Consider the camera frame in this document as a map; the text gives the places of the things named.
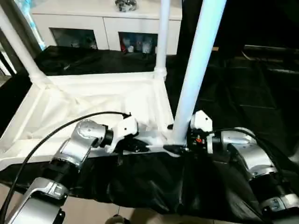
white pole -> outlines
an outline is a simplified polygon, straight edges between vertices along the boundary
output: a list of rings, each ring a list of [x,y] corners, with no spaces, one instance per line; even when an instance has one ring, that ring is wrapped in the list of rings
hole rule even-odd
[[[173,125],[174,144],[185,144],[188,126],[212,52],[226,0],[204,0]]]
[[[20,39],[19,35],[17,34],[16,30],[14,29],[13,25],[10,23],[8,17],[6,16],[5,12],[3,11],[2,6],[0,5],[0,28],[8,41],[10,42],[11,46],[13,47],[14,51],[18,55],[19,59],[21,60],[22,64],[26,68],[27,72],[29,73],[31,82],[38,84],[38,83],[46,83],[48,79],[46,75],[42,73],[39,68],[37,67],[36,63],[32,59],[30,53],[26,49],[24,43]]]
[[[157,45],[157,58],[155,72],[165,77],[166,71],[166,51],[167,51],[167,34],[170,13],[171,0],[161,0],[160,8],[160,25]]]

small figurine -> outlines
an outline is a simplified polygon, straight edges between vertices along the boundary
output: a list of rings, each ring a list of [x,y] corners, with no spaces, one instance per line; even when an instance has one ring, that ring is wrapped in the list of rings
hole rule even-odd
[[[136,10],[136,0],[115,0],[115,4],[120,12]]]

floor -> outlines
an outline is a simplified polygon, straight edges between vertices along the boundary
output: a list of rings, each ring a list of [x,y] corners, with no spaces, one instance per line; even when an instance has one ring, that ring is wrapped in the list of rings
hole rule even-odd
[[[0,185],[0,204],[3,203],[9,188]],[[21,194],[15,193],[8,212],[13,208]],[[159,215],[147,209],[119,207],[115,204],[98,203],[93,200],[69,197],[63,206],[66,213],[64,224],[104,224],[110,217],[119,215],[129,219],[131,224],[233,224],[190,216]]]

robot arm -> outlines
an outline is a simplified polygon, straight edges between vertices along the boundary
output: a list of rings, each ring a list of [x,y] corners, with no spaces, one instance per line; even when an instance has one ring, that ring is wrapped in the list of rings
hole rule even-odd
[[[200,133],[212,132],[212,120],[203,111],[199,111],[192,117],[190,127],[199,132],[191,131],[190,136],[193,136],[193,139],[188,146],[194,140],[198,141]],[[238,165],[264,215],[272,220],[283,220],[283,223],[288,223],[289,220],[298,223],[299,217],[293,215],[295,210],[295,213],[299,214],[298,196],[293,193],[288,182],[282,178],[282,174],[256,140],[248,134],[238,132],[238,129],[254,135],[246,128],[236,128],[232,131],[203,135],[204,139],[200,139],[199,145],[216,160],[228,157],[228,161],[234,161]]]
[[[78,180],[91,148],[108,146],[106,151],[111,153],[120,140],[137,134],[137,131],[133,117],[122,120],[111,130],[92,120],[78,122],[71,137],[56,152],[42,176],[33,181],[5,223],[61,224],[65,213],[60,207],[65,203],[70,187]]]

white tray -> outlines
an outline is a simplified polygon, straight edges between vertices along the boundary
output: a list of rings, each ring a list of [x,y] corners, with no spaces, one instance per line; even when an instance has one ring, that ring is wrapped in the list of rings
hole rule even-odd
[[[0,170],[22,163],[32,148],[51,131],[77,117],[101,111],[131,113],[150,130],[167,132],[173,123],[164,80],[155,72],[49,77],[54,85],[29,92],[0,139]],[[90,119],[115,125],[121,115]],[[55,134],[30,162],[48,161],[69,138],[76,124]]]

